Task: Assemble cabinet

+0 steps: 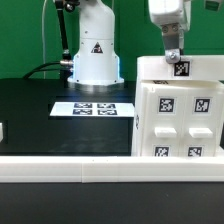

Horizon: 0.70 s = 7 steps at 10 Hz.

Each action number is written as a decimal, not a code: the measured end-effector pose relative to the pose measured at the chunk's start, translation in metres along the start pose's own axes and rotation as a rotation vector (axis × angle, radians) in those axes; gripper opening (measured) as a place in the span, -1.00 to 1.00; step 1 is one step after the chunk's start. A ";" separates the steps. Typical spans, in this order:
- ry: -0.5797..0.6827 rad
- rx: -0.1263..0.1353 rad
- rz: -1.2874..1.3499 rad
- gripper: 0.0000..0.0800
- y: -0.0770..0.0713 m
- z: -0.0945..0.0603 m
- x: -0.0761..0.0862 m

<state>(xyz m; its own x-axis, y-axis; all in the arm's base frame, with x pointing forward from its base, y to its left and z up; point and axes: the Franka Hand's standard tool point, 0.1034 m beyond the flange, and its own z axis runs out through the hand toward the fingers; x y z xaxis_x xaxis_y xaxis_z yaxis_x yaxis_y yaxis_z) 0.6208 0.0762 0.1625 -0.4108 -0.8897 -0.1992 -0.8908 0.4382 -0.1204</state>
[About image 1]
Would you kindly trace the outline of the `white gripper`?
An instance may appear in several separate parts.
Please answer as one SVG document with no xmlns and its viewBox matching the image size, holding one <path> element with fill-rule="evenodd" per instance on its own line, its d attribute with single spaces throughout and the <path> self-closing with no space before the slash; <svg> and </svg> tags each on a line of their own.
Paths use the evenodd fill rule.
<svg viewBox="0 0 224 224">
<path fill-rule="evenodd" d="M 207 10 L 219 11 L 224 0 L 204 0 Z M 148 0 L 149 16 L 152 23 L 162 27 L 165 59 L 168 64 L 180 61 L 180 30 L 190 29 L 191 0 Z"/>
</svg>

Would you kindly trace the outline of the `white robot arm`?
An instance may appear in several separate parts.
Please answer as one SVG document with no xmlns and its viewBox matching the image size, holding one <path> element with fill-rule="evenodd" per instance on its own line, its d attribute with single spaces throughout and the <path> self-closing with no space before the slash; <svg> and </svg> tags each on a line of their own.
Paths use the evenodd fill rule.
<svg viewBox="0 0 224 224">
<path fill-rule="evenodd" d="M 224 55 L 184 56 L 191 0 L 148 0 L 151 22 L 161 29 L 165 54 L 137 59 L 139 80 L 224 80 Z M 107 90 L 124 84 L 114 52 L 115 16 L 101 0 L 81 0 L 79 51 L 69 63 L 71 88 Z"/>
</svg>

